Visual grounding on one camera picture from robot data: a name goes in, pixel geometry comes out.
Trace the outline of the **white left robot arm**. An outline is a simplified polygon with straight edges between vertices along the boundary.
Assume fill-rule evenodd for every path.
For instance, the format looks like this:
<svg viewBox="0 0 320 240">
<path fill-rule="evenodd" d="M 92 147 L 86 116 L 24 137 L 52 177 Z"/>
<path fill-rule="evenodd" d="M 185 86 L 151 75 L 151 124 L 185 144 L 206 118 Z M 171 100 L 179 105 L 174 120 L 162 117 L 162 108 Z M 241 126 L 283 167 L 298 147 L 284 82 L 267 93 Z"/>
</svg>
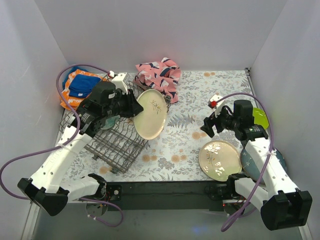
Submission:
<svg viewBox="0 0 320 240">
<path fill-rule="evenodd" d="M 75 110 L 57 148 L 30 178 L 18 182 L 18 188 L 50 216 L 56 216 L 68 202 L 82 197 L 91 201 L 105 199 L 107 182 L 103 177 L 90 173 L 74 182 L 63 182 L 63 177 L 107 119 L 114 116 L 132 118 L 143 110 L 123 81 L 100 81 Z"/>
</svg>

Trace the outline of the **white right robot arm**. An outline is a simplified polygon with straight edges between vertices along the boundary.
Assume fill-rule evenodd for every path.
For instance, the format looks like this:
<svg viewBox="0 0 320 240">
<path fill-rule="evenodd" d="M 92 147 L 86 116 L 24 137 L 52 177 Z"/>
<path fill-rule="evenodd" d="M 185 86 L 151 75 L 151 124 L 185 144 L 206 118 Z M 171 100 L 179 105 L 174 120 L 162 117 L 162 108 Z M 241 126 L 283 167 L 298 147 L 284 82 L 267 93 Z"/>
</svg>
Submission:
<svg viewBox="0 0 320 240">
<path fill-rule="evenodd" d="M 223 130 L 233 131 L 260 171 L 257 181 L 244 174 L 231 174 L 227 180 L 227 195 L 232 199 L 245 197 L 259 210 L 270 231 L 304 226 L 312 196 L 308 191 L 300 190 L 282 167 L 266 130 L 255 124 L 252 103 L 236 100 L 230 113 L 229 107 L 215 95 L 208 106 L 213 113 L 204 119 L 201 130 L 209 137 Z"/>
</svg>

